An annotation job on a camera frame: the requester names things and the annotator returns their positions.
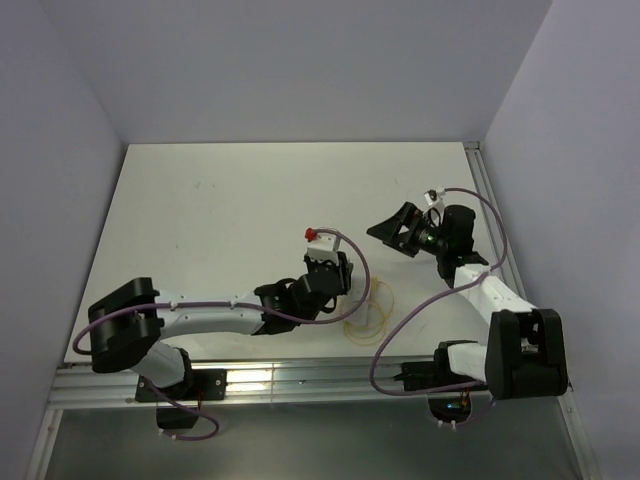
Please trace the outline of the white USB charger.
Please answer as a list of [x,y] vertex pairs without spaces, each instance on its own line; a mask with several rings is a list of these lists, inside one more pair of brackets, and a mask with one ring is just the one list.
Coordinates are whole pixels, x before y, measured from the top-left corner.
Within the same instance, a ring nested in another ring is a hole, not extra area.
[[369,299],[364,301],[356,311],[349,316],[347,322],[354,327],[370,328],[378,316],[378,303]]

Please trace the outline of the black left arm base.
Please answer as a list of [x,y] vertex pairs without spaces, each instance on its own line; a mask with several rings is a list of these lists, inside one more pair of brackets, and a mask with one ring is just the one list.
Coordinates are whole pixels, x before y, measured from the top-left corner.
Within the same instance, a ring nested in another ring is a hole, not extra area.
[[[227,371],[224,369],[196,369],[185,380],[176,385],[160,388],[159,391],[171,400],[183,401],[221,401],[225,397]],[[138,403],[163,401],[150,383],[144,378],[138,379],[135,393]]]

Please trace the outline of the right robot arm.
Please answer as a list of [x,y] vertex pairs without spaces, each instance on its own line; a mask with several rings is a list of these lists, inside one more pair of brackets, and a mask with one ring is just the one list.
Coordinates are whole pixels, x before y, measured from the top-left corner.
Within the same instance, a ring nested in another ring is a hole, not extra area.
[[403,364],[398,378],[407,393],[484,388],[497,400],[562,396],[569,376],[560,315],[535,307],[494,275],[474,248],[475,219],[463,205],[423,212],[405,203],[367,231],[406,256],[432,255],[449,291],[462,295],[489,327],[485,342],[444,341],[431,361]]

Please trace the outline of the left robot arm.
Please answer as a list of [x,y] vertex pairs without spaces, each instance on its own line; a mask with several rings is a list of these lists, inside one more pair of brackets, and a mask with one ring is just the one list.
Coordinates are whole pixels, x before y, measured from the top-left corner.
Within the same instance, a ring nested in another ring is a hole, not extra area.
[[172,399],[187,397],[195,386],[188,353],[166,339],[205,333],[279,335],[335,310],[337,299],[351,289],[353,264],[342,251],[325,260],[307,253],[304,263],[307,273],[297,279],[265,284],[230,300],[171,297],[166,308],[151,278],[125,283],[88,309],[92,370],[132,370]]

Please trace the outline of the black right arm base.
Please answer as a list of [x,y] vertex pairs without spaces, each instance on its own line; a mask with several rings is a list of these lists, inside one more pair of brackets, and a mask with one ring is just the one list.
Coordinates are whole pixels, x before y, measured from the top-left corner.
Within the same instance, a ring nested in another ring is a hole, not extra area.
[[401,382],[405,392],[445,388],[445,391],[461,392],[487,391],[484,383],[471,377],[450,372],[445,367],[436,365],[435,361],[404,362],[400,365],[400,372],[393,377]]

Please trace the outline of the aluminium front rail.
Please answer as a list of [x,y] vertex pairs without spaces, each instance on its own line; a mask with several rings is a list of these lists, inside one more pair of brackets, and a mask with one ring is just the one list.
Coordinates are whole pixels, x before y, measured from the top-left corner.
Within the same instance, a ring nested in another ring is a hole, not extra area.
[[[196,362],[196,370],[227,373],[225,396],[209,405],[389,400],[369,383],[365,357],[258,362]],[[130,371],[96,374],[87,365],[58,370],[46,406],[52,410],[151,407],[138,402],[138,376]]]

